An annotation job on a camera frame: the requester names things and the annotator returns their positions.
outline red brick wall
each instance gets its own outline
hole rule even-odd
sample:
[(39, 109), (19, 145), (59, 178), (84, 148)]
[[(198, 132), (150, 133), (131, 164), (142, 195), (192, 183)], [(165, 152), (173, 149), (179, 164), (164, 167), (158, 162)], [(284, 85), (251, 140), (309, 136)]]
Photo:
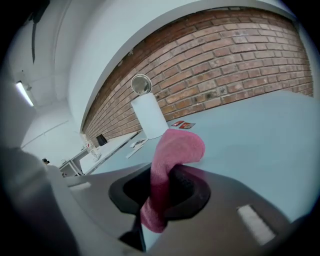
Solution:
[(210, 10), (180, 18), (149, 35), (113, 70), (86, 117), (96, 142), (139, 131), (131, 78), (149, 76), (166, 118), (276, 90), (313, 95), (309, 61), (292, 23), (257, 10)]

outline light blue table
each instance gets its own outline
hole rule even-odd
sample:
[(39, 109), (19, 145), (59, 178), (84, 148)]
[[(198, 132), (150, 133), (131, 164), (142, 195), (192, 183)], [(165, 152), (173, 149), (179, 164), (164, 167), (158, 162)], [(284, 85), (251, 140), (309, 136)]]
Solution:
[[(234, 178), (265, 197), (291, 221), (308, 213), (320, 188), (320, 101), (277, 91), (169, 121), (196, 123), (187, 130), (206, 147), (189, 164)], [(132, 141), (145, 138), (144, 132)], [(93, 174), (151, 162), (160, 138), (129, 159), (126, 144)]]

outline card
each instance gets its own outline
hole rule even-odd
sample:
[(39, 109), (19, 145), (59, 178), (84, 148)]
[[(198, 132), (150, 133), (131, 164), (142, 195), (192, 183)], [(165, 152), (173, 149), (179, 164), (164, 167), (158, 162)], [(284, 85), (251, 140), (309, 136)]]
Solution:
[(196, 123), (194, 122), (185, 122), (183, 125), (179, 127), (179, 129), (190, 129), (192, 126), (194, 126)]
[(184, 121), (178, 121), (178, 122), (175, 122), (174, 124), (172, 124), (171, 126), (179, 126), (183, 123)]

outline ceiling light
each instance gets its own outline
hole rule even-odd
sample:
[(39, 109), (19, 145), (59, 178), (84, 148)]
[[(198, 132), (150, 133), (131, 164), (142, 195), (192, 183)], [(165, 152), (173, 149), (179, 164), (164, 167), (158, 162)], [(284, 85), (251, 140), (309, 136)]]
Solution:
[(27, 92), (26, 92), (23, 84), (19, 81), (19, 82), (16, 83), (15, 86), (18, 88), (19, 92), (20, 92), (21, 95), (25, 98), (25, 100), (29, 103), (29, 105), (30, 105), (31, 107), (33, 107), (34, 104), (32, 103), (31, 99), (29, 98), (29, 96), (28, 96), (28, 94), (27, 94)]

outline white cylinder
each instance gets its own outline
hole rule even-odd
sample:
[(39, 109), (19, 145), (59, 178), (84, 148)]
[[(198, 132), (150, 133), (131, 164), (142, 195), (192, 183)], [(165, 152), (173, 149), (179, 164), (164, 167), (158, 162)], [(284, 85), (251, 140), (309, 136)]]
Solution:
[(160, 137), (169, 128), (153, 93), (135, 98), (131, 105), (148, 139)]

